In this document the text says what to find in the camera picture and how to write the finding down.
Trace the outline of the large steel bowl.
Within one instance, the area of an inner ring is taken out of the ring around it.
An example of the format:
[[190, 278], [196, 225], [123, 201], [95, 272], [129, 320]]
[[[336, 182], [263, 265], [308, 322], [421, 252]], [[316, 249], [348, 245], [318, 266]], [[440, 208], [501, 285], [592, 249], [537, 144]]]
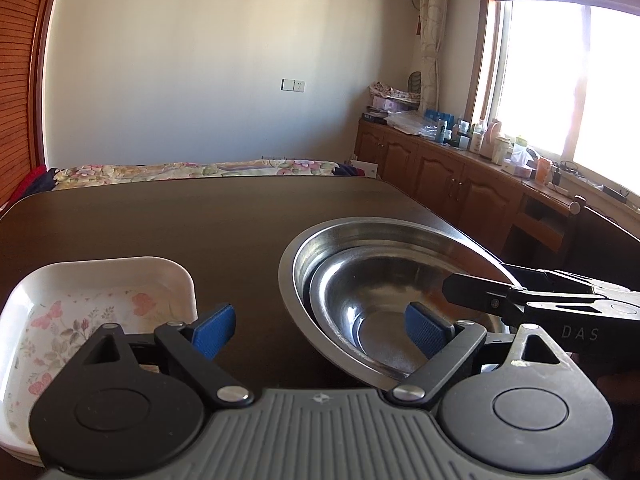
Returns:
[[455, 273], [516, 282], [496, 257], [454, 229], [352, 217], [297, 235], [281, 257], [279, 288], [297, 328], [322, 356], [390, 390], [426, 362], [405, 332], [410, 302], [450, 323], [473, 321], [509, 333], [498, 316], [445, 298], [442, 284]]

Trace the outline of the small steel bowl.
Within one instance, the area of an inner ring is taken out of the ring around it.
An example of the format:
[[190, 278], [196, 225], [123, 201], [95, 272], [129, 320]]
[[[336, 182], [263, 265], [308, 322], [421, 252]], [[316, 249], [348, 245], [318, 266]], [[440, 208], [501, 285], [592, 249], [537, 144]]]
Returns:
[[399, 380], [426, 363], [405, 332], [410, 302], [450, 323], [487, 321], [445, 299], [442, 282], [456, 271], [449, 262], [412, 249], [349, 248], [319, 264], [308, 299], [326, 336], [371, 370]]

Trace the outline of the white floral plate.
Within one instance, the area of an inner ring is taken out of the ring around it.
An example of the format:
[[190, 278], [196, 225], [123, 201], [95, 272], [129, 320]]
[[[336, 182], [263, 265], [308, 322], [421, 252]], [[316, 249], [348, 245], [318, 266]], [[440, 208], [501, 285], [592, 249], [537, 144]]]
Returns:
[[1, 312], [1, 448], [39, 466], [28, 420], [61, 368], [105, 323], [149, 334], [198, 316], [191, 274], [160, 257], [58, 262], [25, 276]]

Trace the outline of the dark wooden chair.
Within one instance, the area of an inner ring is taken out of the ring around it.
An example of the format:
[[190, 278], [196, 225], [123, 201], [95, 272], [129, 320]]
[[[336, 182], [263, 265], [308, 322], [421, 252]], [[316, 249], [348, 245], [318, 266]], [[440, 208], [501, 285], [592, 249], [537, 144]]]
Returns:
[[638, 237], [576, 195], [570, 203], [559, 268], [587, 278], [639, 289]]

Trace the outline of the wooden cabinet row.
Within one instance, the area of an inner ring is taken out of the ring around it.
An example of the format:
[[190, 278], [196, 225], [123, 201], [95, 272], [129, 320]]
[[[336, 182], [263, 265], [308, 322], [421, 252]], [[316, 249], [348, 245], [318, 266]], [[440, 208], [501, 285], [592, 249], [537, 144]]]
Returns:
[[360, 119], [356, 159], [494, 255], [517, 262], [560, 253], [570, 199], [480, 156]]

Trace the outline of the floral bed blanket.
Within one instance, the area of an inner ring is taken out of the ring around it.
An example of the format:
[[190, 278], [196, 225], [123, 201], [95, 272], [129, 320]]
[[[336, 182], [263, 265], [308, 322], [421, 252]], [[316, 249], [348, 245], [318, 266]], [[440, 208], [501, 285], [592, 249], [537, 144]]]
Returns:
[[55, 171], [55, 191], [138, 182], [230, 177], [326, 177], [337, 162], [308, 159], [255, 159], [248, 162], [168, 162], [156, 165], [82, 165]]

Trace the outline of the folded floral fabric pile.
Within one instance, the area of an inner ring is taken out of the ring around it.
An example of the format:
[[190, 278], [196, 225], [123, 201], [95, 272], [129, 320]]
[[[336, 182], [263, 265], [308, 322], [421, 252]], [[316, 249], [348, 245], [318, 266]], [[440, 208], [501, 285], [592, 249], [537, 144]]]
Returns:
[[371, 96], [377, 96], [381, 99], [389, 99], [412, 104], [419, 104], [421, 99], [419, 93], [399, 90], [394, 87], [390, 87], [387, 84], [382, 84], [382, 82], [379, 81], [374, 84], [370, 84], [369, 92]]

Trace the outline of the red and navy clothes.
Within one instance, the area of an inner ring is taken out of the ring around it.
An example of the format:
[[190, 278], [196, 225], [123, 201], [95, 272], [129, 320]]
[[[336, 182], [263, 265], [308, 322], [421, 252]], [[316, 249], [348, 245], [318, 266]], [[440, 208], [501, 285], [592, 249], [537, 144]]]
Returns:
[[36, 167], [17, 185], [8, 200], [8, 206], [11, 207], [22, 198], [52, 191], [56, 185], [55, 175], [55, 168], [47, 168], [44, 165]]

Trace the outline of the window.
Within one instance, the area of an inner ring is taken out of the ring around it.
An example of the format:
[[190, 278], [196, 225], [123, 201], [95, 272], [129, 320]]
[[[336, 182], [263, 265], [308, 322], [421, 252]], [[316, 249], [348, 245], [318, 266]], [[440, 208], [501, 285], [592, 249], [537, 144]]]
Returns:
[[594, 186], [639, 191], [639, 0], [480, 0], [473, 115]]

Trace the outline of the patterned curtain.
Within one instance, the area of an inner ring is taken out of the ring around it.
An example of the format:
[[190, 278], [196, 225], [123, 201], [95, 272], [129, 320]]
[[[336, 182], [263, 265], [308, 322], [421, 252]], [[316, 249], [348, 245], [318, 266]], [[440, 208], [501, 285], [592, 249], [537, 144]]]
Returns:
[[444, 41], [448, 0], [419, 0], [421, 110], [437, 110], [440, 95], [440, 48]]

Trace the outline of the wooden slatted wardrobe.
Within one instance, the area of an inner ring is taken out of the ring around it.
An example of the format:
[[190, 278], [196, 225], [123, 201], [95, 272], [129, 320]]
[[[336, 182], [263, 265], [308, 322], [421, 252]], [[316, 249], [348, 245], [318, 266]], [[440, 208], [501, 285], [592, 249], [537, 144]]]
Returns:
[[54, 0], [1, 0], [1, 200], [44, 163], [43, 64]]

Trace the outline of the white wall switch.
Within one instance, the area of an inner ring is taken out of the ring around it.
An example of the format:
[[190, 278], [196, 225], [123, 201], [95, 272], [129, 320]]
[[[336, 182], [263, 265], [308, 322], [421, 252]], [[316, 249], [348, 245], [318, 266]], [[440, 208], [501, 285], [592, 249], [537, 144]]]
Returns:
[[298, 92], [303, 93], [305, 91], [305, 81], [296, 79], [282, 79], [281, 90], [285, 92]]

